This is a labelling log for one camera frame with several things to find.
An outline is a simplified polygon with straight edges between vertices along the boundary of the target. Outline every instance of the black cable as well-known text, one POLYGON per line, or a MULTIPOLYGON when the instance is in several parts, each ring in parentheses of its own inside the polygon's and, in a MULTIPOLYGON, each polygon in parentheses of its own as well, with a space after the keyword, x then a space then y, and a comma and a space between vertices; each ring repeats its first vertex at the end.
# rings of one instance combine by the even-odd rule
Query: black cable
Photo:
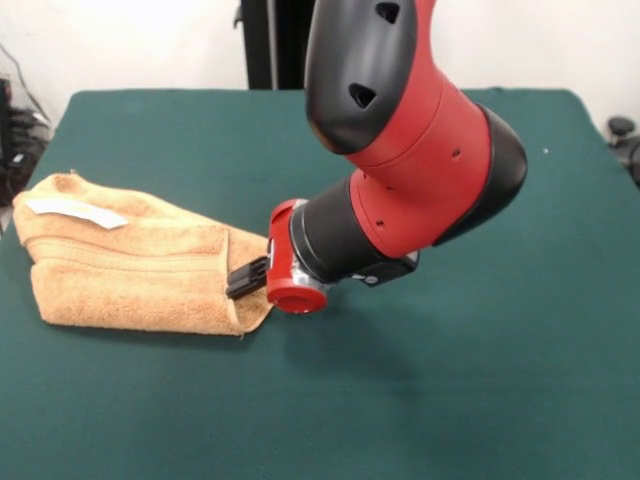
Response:
POLYGON ((0 207, 11 207, 15 196, 27 186, 46 147, 45 142, 23 144, 16 157, 6 166, 0 165, 0 182, 4 181, 4 188, 0 188, 0 207))
POLYGON ((35 99, 35 97, 29 91, 29 88, 27 87, 27 82, 24 80, 24 75, 22 74, 22 68, 20 67, 20 62, 18 62, 18 60, 16 60, 16 58, 13 55, 11 55, 9 50, 7 50, 7 48, 2 44, 2 42, 0 42, 0 51, 2 51, 2 53, 4 53, 5 56, 11 61, 11 63, 13 63, 13 65, 16 67, 16 71, 18 72, 18 79, 20 80, 20 83, 22 84, 22 88, 24 88, 25 93, 29 97, 29 100, 31 100, 31 103, 33 103, 33 105, 36 107, 40 115, 42 115, 47 122, 51 123, 51 120, 49 120, 49 117, 44 112, 44 109, 42 108, 40 103, 35 99))
POLYGON ((640 142, 638 142, 629 152, 629 175, 636 183, 636 185, 640 186, 640 175, 636 175, 636 168, 638 167, 638 160, 640 160, 640 142))

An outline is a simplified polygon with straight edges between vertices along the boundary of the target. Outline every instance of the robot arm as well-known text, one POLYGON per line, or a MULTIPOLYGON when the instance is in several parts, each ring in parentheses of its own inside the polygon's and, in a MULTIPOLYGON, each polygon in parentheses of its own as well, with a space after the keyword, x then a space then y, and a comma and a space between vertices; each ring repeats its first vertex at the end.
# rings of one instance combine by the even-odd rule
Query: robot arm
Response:
POLYGON ((421 249, 477 227, 517 195, 527 171, 517 135, 433 62, 435 1, 316 1, 307 117, 356 169, 274 210, 268 255, 231 274, 231 298, 266 283, 276 307, 316 311, 331 285, 406 275, 421 249))

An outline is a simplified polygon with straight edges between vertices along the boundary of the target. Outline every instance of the cable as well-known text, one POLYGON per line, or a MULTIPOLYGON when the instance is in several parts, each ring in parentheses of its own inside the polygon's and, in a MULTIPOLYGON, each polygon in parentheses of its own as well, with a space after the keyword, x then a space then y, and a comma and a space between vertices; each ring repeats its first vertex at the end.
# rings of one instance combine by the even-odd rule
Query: cable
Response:
POLYGON ((640 175, 637 173, 637 167, 640 165, 640 141, 634 145, 629 152, 629 175, 633 178, 636 185, 640 187, 640 175))
POLYGON ((29 97, 29 100, 31 100, 31 103, 33 103, 33 105, 36 107, 40 115, 44 117, 47 123, 51 123, 51 120, 49 120, 49 117, 44 112, 44 109, 42 108, 40 103, 35 99, 35 97, 29 91, 29 88, 27 87, 27 82, 24 80, 24 75, 22 74, 22 68, 20 67, 20 62, 18 62, 18 60, 16 60, 16 58, 13 55, 11 55, 9 50, 7 50, 7 48, 2 44, 2 42, 0 42, 0 51, 2 51, 2 53, 4 53, 5 56, 11 61, 11 63, 13 63, 13 65, 16 67, 20 84, 22 85, 22 88, 24 88, 24 91, 29 97))

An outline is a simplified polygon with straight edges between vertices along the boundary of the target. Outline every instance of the tan towel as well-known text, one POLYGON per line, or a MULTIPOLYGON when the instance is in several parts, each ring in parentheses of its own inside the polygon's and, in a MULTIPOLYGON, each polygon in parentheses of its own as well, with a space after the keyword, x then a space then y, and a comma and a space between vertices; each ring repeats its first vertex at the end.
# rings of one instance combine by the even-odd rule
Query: tan towel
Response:
POLYGON ((264 255, 265 238, 150 194, 55 174, 15 198, 13 219, 34 261, 33 293, 48 323, 242 335, 271 309, 264 289, 235 302, 224 293, 228 271, 264 255), (107 209, 127 224, 108 229, 33 210, 60 199, 107 209))

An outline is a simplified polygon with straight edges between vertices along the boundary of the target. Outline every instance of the folded towel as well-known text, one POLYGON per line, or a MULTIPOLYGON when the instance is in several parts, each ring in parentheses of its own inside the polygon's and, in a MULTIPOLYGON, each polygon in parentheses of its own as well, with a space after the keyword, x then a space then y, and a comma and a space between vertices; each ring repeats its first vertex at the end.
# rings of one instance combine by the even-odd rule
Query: folded towel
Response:
POLYGON ((77 173, 51 175, 13 205, 48 323, 243 335, 271 309, 264 289, 225 295, 228 271, 264 255, 262 236, 77 173))

